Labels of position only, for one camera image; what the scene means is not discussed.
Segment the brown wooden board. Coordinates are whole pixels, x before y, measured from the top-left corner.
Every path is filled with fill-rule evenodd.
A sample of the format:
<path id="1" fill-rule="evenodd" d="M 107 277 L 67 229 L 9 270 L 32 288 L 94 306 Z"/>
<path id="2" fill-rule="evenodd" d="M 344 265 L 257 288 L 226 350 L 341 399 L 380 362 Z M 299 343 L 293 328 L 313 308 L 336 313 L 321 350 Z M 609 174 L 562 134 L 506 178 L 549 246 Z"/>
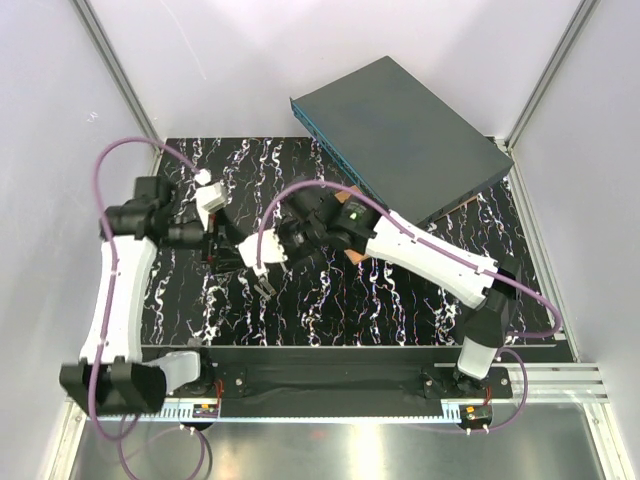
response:
<path id="1" fill-rule="evenodd" d="M 356 185 L 352 185 L 349 187 L 348 191 L 338 191 L 334 194 L 334 196 L 341 204 L 346 204 L 346 203 L 349 203 L 349 198 L 352 196 L 352 192 L 360 193 L 361 190 Z M 456 212 L 462 209 L 463 207 L 466 207 L 469 203 L 473 203 L 476 199 L 477 199 L 476 196 L 471 197 L 470 199 L 467 199 L 461 202 L 458 206 L 454 207 L 452 210 L 448 211 L 446 214 L 451 214 L 453 212 Z M 343 209 L 343 213 L 346 215 L 349 221 L 354 222 L 358 220 L 358 213 L 355 210 L 353 210 L 351 207 L 347 209 Z M 443 218 L 446 214 L 437 213 L 435 219 L 438 220 L 440 218 Z M 369 258 L 368 255 L 361 254 L 358 251 L 353 249 L 345 249 L 344 253 L 346 254 L 346 256 L 348 257 L 348 259 L 351 261 L 353 265 L 357 265 Z"/>

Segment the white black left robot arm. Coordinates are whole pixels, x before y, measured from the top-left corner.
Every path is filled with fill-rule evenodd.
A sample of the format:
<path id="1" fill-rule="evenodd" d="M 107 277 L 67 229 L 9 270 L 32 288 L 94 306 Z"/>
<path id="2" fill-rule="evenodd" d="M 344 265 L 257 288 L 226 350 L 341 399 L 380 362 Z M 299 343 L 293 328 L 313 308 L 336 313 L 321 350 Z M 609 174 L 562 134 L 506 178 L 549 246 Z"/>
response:
<path id="1" fill-rule="evenodd" d="M 101 220 L 102 271 L 90 332 L 75 364 L 64 364 L 59 382 L 90 417 L 152 414 L 166 396 L 185 387 L 196 396 L 215 386 L 216 372 L 198 348 L 144 361 L 141 323 L 147 283 L 162 249 L 194 250 L 208 264 L 218 256 L 217 214 L 227 202 L 224 185 L 208 170 L 195 176 L 197 219 L 173 215 L 175 186 L 159 176 L 139 177 L 134 195 L 110 206 Z"/>

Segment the clear network plug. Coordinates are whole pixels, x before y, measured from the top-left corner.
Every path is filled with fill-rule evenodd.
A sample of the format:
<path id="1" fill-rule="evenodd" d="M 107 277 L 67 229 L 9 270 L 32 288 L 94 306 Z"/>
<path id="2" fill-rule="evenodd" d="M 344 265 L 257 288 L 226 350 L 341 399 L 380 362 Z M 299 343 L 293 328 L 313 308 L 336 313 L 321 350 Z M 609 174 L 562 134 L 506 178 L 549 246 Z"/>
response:
<path id="1" fill-rule="evenodd" d="M 256 285 L 255 285 L 255 290 L 264 298 L 266 299 L 270 299 L 272 298 L 277 291 L 275 290 L 275 288 L 268 282 L 265 281 L 264 279 L 261 279 Z"/>

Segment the dark grey network switch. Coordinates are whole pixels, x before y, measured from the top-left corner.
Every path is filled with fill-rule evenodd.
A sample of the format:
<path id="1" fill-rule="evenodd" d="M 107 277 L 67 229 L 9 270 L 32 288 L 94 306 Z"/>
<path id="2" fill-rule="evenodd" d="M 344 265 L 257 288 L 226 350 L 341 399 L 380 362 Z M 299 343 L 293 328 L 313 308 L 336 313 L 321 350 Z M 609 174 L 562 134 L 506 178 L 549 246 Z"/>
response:
<path id="1" fill-rule="evenodd" d="M 419 227 L 501 181 L 513 166 L 389 56 L 290 104 L 363 193 Z"/>

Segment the black marble pattern mat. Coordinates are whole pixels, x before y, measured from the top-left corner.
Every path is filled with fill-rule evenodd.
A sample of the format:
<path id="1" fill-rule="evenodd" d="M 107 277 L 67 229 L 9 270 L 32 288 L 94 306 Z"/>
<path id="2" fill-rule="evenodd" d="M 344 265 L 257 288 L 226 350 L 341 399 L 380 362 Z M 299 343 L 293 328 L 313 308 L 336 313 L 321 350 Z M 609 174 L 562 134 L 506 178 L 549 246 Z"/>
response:
<path id="1" fill-rule="evenodd" d="M 174 138 L 157 173 L 176 187 L 175 212 L 196 212 L 191 167 L 222 180 L 229 214 L 254 233 L 270 200 L 298 178 L 346 184 L 329 155 L 307 137 Z M 466 308 L 446 290 L 391 263 L 324 249 L 289 271 L 271 299 L 254 289 L 248 270 L 215 275 L 196 252 L 161 251 L 147 283 L 141 341 L 207 345 L 429 346 L 452 345 Z"/>

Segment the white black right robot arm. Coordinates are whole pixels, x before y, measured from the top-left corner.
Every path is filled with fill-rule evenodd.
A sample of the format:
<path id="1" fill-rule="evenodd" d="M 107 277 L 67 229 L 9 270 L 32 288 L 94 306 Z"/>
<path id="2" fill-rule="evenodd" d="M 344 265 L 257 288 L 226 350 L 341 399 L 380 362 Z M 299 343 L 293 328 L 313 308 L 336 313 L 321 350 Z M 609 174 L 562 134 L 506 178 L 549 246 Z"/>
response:
<path id="1" fill-rule="evenodd" d="M 469 314 L 451 377 L 442 387 L 476 396 L 490 383 L 490 367 L 504 346 L 519 301 L 520 265 L 500 263 L 432 236 L 365 194 L 322 180 L 302 180 L 277 198 L 289 219 L 276 229 L 289 258 L 322 246 L 391 262 L 456 297 Z"/>

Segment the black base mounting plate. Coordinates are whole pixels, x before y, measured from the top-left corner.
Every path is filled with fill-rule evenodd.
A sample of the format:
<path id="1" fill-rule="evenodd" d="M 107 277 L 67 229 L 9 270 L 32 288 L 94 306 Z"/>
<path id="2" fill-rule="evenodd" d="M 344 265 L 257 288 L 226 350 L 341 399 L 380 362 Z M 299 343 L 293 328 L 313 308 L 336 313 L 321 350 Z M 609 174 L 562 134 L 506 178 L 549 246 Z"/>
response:
<path id="1" fill-rule="evenodd" d="M 224 391 L 225 420 L 338 422 L 439 417 L 448 401 L 513 397 L 494 366 L 481 388 L 453 385 L 457 347 L 251 347 L 198 349 Z"/>

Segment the aluminium rail frame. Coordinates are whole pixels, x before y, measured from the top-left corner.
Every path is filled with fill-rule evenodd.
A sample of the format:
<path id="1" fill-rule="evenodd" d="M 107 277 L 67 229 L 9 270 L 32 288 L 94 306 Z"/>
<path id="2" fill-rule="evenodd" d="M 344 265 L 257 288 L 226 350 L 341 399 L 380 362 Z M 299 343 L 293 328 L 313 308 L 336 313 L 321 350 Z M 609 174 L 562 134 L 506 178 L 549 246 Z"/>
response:
<path id="1" fill-rule="evenodd" d="M 165 365 L 163 360 L 148 364 L 117 362 L 98 369 L 96 391 L 91 393 L 91 366 L 65 365 L 60 384 L 67 395 L 86 408 L 91 400 L 101 415 L 157 413 L 171 395 L 205 398 L 220 395 L 229 399 L 256 399 L 267 394 L 283 396 L 338 392 L 355 395 L 378 392 L 396 403 L 400 398 L 418 396 L 429 401 L 510 399 L 513 386 L 540 387 L 545 395 L 553 390 L 583 389 L 589 395 L 602 392 L 595 369 L 584 365 L 502 365 L 490 368 L 488 386 L 470 396 L 458 395 L 442 387 L 454 367 L 439 365 Z"/>

